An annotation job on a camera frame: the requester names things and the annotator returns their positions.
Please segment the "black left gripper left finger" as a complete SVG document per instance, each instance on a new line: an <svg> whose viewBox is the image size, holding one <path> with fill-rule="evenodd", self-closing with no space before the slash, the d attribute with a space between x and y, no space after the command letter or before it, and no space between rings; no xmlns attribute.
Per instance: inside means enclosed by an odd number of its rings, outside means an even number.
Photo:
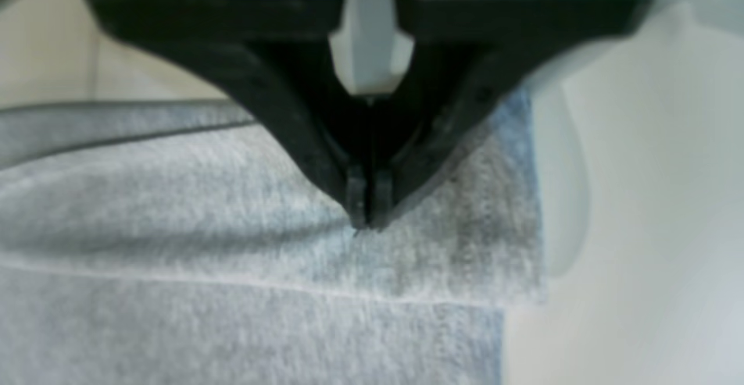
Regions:
<svg viewBox="0 0 744 385"><path fill-rule="evenodd" d="M344 0L85 0L101 29L212 84L281 144L357 229L369 181L329 37Z"/></svg>

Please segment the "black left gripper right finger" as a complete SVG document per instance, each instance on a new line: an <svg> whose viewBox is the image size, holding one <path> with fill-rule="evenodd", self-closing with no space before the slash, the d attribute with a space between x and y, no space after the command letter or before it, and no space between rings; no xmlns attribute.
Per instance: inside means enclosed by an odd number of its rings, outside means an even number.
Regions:
<svg viewBox="0 0 744 385"><path fill-rule="evenodd" d="M414 43L375 108L369 225L387 226L462 139L531 73L592 41L632 34L652 0L394 0Z"/></svg>

